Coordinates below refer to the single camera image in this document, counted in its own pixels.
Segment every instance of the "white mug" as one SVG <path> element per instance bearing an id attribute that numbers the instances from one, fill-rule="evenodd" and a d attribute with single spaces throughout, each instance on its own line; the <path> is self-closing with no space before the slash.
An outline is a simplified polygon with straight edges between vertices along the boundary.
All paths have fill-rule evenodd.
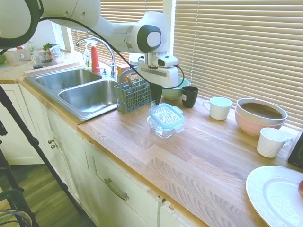
<path id="1" fill-rule="evenodd" d="M 265 157 L 275 157 L 282 147 L 292 144 L 293 141 L 279 129 L 263 128 L 261 129 L 257 151 Z"/>
<path id="2" fill-rule="evenodd" d="M 212 118 L 222 121 L 227 118 L 232 107 L 232 101 L 228 98 L 213 97 L 209 101 L 204 101 L 203 106 L 209 111 Z"/>

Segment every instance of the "bottle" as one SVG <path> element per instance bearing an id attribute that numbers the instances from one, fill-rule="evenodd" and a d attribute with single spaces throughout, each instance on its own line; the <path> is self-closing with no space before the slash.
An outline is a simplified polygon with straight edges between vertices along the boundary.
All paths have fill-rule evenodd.
<path id="1" fill-rule="evenodd" d="M 85 51 L 83 54 L 83 59 L 84 59 L 86 69 L 91 70 L 91 54 L 89 52 L 89 49 L 87 48 L 88 44 L 90 44 L 90 40 L 88 40 L 85 44 Z"/>
<path id="2" fill-rule="evenodd" d="M 96 43 L 97 42 L 91 41 L 91 62 L 92 62 L 91 71 L 92 72 L 100 72 Z"/>
<path id="3" fill-rule="evenodd" d="M 30 60 L 33 63 L 34 69 L 42 68 L 43 66 L 42 66 L 42 63 L 41 63 L 41 59 L 40 59 L 38 51 L 36 50 L 35 45 L 32 41 L 28 42 L 28 48 L 29 48 L 29 51 L 30 51 L 30 54 L 29 54 L 30 55 Z"/>

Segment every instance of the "black cup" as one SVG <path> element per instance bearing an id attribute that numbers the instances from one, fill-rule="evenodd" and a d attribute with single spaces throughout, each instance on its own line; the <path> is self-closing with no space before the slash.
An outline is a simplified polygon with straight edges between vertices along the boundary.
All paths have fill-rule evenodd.
<path id="1" fill-rule="evenodd" d="M 182 88 L 182 103 L 186 108 L 194 106 L 198 96 L 198 88 L 186 86 Z"/>

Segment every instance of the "dinner plate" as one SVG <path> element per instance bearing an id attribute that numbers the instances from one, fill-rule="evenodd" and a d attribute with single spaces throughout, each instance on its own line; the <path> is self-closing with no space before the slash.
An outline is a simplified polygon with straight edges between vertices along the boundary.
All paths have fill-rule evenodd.
<path id="1" fill-rule="evenodd" d="M 253 170 L 246 180 L 250 201 L 271 227 L 303 227 L 303 198 L 298 192 L 303 174 L 281 166 Z"/>

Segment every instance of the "sink basin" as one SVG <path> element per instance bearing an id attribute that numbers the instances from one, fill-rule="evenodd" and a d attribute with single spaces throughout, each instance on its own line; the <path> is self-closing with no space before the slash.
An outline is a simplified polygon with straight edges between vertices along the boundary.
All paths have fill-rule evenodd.
<path id="1" fill-rule="evenodd" d="M 99 81 L 87 86 L 65 90 L 59 94 L 59 97 L 75 109 L 91 113 L 116 105 L 114 92 L 116 84 L 111 80 Z"/>
<path id="2" fill-rule="evenodd" d="M 42 86 L 51 90 L 60 90 L 86 84 L 102 77 L 85 69 L 68 70 L 50 73 L 37 77 L 35 80 Z"/>
<path id="3" fill-rule="evenodd" d="M 24 79 L 80 120 L 117 108 L 114 91 L 117 83 L 81 67 Z"/>

